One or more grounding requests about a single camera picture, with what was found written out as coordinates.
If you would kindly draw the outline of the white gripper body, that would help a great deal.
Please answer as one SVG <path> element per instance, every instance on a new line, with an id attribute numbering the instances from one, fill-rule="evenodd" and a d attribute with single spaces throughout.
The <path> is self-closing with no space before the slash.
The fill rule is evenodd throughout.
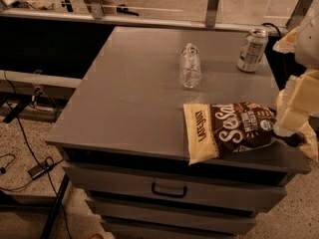
<path id="1" fill-rule="evenodd" d="M 295 60 L 306 68 L 319 68 L 319 12 L 311 10 L 295 39 Z"/>

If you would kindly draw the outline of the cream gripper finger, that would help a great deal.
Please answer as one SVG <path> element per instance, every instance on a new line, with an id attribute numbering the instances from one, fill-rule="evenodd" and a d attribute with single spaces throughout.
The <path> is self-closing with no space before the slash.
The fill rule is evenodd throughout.
<path id="1" fill-rule="evenodd" d="M 294 53 L 298 29 L 299 27 L 295 27 L 287 35 L 277 41 L 273 46 L 273 50 L 282 54 Z"/>
<path id="2" fill-rule="evenodd" d="M 319 111 L 319 70 L 291 75 L 277 98 L 275 131 L 298 131 Z"/>

